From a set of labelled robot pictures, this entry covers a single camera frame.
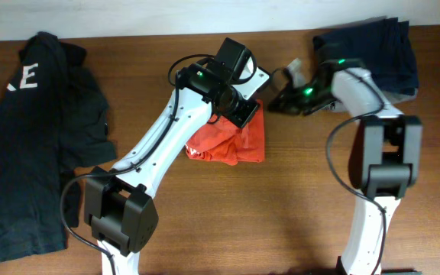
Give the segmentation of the red soccer t-shirt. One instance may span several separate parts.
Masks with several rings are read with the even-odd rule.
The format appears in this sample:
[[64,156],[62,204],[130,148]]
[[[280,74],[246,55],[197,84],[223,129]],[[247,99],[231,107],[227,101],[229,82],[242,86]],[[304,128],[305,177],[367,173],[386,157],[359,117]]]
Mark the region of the red soccer t-shirt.
[[185,145],[186,155],[193,160],[222,162],[234,166],[239,162],[265,161],[263,102],[245,127],[237,128],[221,117],[214,124],[203,125]]

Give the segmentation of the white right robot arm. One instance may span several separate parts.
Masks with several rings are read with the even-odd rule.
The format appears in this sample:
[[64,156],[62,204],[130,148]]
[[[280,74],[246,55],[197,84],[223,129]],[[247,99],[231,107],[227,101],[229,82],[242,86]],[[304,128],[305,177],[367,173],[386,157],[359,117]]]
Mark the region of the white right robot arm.
[[[422,122],[395,108],[360,59],[340,58],[319,64],[303,86],[287,84],[269,103],[271,112],[311,115],[341,103],[350,118],[336,126],[325,142],[328,168],[355,197],[348,243],[333,274],[380,274],[387,232],[408,188],[416,183],[422,143]],[[335,135],[357,123],[345,183],[332,162]]]

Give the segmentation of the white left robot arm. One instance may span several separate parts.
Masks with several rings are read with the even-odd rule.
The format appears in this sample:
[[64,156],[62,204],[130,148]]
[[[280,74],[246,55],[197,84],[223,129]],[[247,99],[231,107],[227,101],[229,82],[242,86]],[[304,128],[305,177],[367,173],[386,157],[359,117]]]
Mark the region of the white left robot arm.
[[204,125],[226,118],[243,128],[267,82],[252,52],[225,38],[217,54],[169,70],[167,106],[137,145],[109,171],[95,167],[86,181],[84,221],[102,252],[103,274],[136,274],[140,252],[159,221],[154,197],[171,164]]

